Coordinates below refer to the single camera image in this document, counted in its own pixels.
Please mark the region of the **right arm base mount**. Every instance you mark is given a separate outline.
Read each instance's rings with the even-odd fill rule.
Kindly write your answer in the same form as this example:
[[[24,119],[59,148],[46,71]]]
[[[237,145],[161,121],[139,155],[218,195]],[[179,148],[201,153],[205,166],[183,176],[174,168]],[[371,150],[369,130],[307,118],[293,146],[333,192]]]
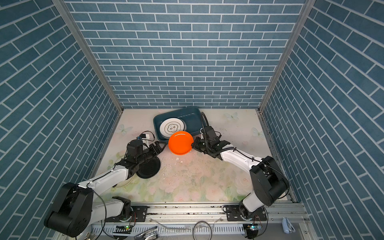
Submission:
[[[254,212],[249,212],[244,206],[239,205],[224,205],[222,210],[229,222],[239,221],[266,221],[267,213],[263,207],[256,209]]]

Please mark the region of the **orange plate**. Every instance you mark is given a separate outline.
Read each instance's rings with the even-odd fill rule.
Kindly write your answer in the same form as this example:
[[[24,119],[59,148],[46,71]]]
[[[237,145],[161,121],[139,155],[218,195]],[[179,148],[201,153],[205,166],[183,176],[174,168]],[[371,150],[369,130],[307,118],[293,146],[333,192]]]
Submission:
[[[168,146],[170,151],[178,156],[185,155],[192,150],[192,144],[194,143],[193,136],[185,131],[179,131],[174,133],[169,141]]]

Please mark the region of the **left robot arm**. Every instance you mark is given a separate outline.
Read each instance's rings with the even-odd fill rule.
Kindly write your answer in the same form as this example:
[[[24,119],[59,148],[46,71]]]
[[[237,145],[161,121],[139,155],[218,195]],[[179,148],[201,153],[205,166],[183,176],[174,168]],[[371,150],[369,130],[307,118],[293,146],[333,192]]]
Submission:
[[[148,144],[140,138],[132,140],[127,144],[123,158],[112,169],[77,184],[63,185],[45,216],[44,226],[80,240],[90,235],[92,224],[98,221],[111,217],[131,220],[133,210],[130,200],[115,196],[98,205],[94,201],[107,190],[141,173],[143,167],[151,170],[147,178],[156,175],[161,166],[158,156],[166,145],[158,141]]]

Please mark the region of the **white plate quatrefoil pattern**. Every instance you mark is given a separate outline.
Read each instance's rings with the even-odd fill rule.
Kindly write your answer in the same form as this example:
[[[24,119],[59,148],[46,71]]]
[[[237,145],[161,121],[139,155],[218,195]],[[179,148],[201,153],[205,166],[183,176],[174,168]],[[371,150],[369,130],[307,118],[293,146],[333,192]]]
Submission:
[[[169,118],[163,121],[160,125],[160,134],[169,139],[174,133],[184,131],[186,124],[183,120],[178,118]]]

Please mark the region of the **cream plate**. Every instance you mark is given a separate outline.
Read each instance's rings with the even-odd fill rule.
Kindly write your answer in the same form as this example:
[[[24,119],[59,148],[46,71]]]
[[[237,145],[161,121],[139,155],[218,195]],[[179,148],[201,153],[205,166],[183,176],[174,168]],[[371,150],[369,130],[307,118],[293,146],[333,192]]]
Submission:
[[[131,177],[131,178],[125,180],[125,181],[122,181],[122,182],[118,183],[118,184],[115,186],[115,188],[123,188],[123,187],[125,187],[126,185],[129,185],[129,184],[133,181],[133,179],[134,179],[134,177]]]

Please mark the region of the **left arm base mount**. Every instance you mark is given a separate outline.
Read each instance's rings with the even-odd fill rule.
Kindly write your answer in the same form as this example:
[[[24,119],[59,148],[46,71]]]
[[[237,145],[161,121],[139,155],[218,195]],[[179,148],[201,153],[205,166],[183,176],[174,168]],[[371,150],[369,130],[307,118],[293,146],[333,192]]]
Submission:
[[[119,216],[114,217],[114,221],[122,222],[122,223],[125,223],[125,222],[143,223],[146,220],[148,208],[149,208],[148,206],[130,207],[129,210],[127,211],[123,210],[123,212]]]

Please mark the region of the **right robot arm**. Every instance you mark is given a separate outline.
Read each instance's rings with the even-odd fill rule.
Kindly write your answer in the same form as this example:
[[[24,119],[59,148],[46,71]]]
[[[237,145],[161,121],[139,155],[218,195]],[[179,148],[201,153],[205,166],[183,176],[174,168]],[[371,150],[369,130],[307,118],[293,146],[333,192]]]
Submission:
[[[239,150],[221,140],[221,135],[217,135],[211,126],[203,127],[201,134],[192,144],[194,150],[230,163],[250,175],[253,190],[239,203],[239,212],[244,219],[254,217],[256,210],[271,206],[289,190],[289,181],[274,158],[255,157]]]

